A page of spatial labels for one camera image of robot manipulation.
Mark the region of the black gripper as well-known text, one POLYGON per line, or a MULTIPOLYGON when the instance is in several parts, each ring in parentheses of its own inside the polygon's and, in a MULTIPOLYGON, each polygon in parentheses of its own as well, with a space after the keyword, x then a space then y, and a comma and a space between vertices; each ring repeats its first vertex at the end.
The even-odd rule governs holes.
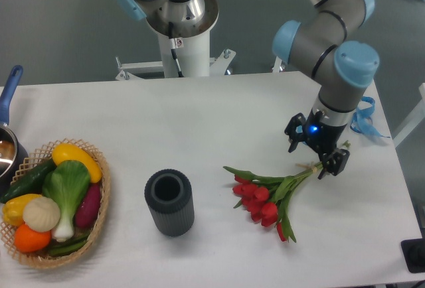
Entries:
POLYGON ((344 170, 349 159, 347 149, 337 148, 337 142, 346 124, 328 125, 321 121, 323 118, 322 111, 310 111, 307 120, 302 113, 297 113, 289 120, 284 130, 290 142, 289 153, 295 151, 300 142, 305 142, 317 153, 322 164, 318 179, 327 174, 338 175, 344 170))

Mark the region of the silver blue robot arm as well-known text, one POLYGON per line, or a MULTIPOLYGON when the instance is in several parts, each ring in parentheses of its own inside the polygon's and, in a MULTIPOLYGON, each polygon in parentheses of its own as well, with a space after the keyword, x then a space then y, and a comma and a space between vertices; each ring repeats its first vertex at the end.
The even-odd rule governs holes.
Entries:
MULTIPOLYGON (((218 19, 216 0, 116 0, 132 19, 146 20, 157 34, 164 75, 210 76, 210 31, 218 19)), ((323 174, 338 175, 349 158, 337 141, 349 123, 377 68, 374 48, 349 35, 375 9, 375 0, 310 0, 317 15, 309 23, 284 23, 272 51, 321 88, 308 116, 293 116, 286 135, 290 149, 305 143, 321 162, 323 174)))

